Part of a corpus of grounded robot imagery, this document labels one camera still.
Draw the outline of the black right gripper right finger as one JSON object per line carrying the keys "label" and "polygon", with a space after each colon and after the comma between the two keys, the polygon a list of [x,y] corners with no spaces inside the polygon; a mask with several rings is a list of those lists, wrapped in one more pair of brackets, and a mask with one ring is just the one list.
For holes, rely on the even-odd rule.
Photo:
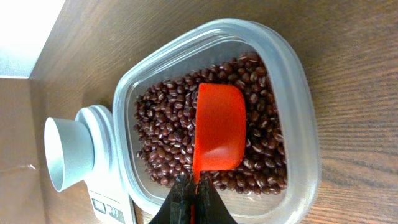
{"label": "black right gripper right finger", "polygon": [[201,180],[197,187],[195,224],[237,224],[209,178]]}

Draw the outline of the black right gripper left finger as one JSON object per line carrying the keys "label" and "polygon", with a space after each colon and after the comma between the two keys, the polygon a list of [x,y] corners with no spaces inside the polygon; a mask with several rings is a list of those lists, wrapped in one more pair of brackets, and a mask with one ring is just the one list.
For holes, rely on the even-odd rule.
{"label": "black right gripper left finger", "polygon": [[178,175],[160,210],[149,224],[191,224],[195,187],[191,175]]}

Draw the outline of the red measuring scoop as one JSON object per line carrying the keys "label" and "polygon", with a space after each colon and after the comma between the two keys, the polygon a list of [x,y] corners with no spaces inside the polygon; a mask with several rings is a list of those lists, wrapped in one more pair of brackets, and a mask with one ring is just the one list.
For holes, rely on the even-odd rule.
{"label": "red measuring scoop", "polygon": [[232,85],[201,83],[195,116],[193,182],[202,171],[231,170],[242,161],[246,142],[246,108]]}

